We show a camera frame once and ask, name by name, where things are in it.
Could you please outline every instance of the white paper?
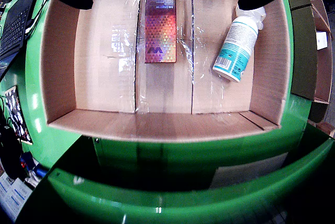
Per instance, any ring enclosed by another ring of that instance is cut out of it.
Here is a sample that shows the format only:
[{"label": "white paper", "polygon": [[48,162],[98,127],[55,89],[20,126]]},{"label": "white paper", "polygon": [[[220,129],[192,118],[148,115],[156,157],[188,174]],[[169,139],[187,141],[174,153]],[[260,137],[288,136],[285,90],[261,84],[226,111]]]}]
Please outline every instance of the white paper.
[{"label": "white paper", "polygon": [[16,220],[31,193],[19,178],[14,181],[6,173],[0,177],[0,205],[12,221]]}]

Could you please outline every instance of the white plastic bottle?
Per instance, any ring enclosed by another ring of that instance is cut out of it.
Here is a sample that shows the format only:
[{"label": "white plastic bottle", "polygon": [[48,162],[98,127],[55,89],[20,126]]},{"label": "white plastic bottle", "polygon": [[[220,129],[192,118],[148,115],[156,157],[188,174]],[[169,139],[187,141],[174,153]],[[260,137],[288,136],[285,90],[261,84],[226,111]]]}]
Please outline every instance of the white plastic bottle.
[{"label": "white plastic bottle", "polygon": [[231,81],[240,82],[256,44],[258,30],[263,29],[262,21],[266,14],[264,7],[241,10],[237,6],[236,15],[238,17],[230,26],[213,70]]}]

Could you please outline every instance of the cardboard panel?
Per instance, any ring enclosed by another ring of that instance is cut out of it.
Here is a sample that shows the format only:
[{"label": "cardboard panel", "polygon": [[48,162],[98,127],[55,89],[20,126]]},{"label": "cardboard panel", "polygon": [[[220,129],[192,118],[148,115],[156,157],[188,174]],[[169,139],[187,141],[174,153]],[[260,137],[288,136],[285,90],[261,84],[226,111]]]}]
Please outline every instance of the cardboard panel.
[{"label": "cardboard panel", "polygon": [[314,100],[317,78],[316,32],[311,7],[292,12],[294,66],[291,92]]},{"label": "cardboard panel", "polygon": [[194,0],[193,113],[249,110],[253,56],[241,83],[231,82],[212,70],[232,20],[238,0]]},{"label": "cardboard panel", "polygon": [[[192,40],[192,1],[176,0],[177,8],[177,39]],[[146,0],[140,2],[138,22],[138,38],[144,39],[146,23]]]},{"label": "cardboard panel", "polygon": [[78,9],[59,0],[50,1],[40,54],[40,80],[47,123],[75,109],[74,44],[69,42],[75,40],[78,15]]},{"label": "cardboard panel", "polygon": [[257,114],[251,111],[243,111],[240,114],[243,117],[250,120],[251,122],[253,122],[258,127],[260,127],[262,130],[271,130],[271,129],[277,128],[277,125],[275,125],[274,123],[271,123],[270,121],[258,116]]},{"label": "cardboard panel", "polygon": [[310,0],[288,0],[288,1],[291,10],[295,10],[310,5]]},{"label": "cardboard panel", "polygon": [[229,81],[212,70],[222,43],[194,42],[194,85],[192,113],[244,111],[250,108],[253,82],[253,55],[241,83]]},{"label": "cardboard panel", "polygon": [[122,114],[76,109],[50,126],[98,138],[164,143],[231,139],[262,132],[238,113]]},{"label": "cardboard panel", "polygon": [[135,112],[140,0],[94,0],[79,15],[74,54],[77,108]]},{"label": "cardboard panel", "polygon": [[175,63],[144,63],[144,39],[136,60],[138,113],[191,113],[192,41],[177,41]]},{"label": "cardboard panel", "polygon": [[265,7],[264,28],[255,45],[250,110],[279,125],[287,97],[290,44],[283,0]]}]

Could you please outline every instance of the geometric triangle pattern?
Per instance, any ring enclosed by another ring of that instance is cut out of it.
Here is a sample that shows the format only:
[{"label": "geometric triangle pattern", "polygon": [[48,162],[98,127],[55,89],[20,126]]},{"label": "geometric triangle pattern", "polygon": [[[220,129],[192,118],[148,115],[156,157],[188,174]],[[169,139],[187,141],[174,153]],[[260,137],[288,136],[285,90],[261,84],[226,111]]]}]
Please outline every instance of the geometric triangle pattern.
[{"label": "geometric triangle pattern", "polygon": [[146,15],[146,63],[176,61],[176,15]]}]

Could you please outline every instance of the barcode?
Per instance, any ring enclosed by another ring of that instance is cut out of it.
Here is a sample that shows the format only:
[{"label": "barcode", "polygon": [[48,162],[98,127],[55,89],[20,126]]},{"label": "barcode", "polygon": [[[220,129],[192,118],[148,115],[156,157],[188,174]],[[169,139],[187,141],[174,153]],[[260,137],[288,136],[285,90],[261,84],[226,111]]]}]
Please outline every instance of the barcode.
[{"label": "barcode", "polygon": [[216,63],[222,65],[221,67],[227,70],[230,67],[231,60],[227,58],[218,57],[218,59],[216,60]]}]

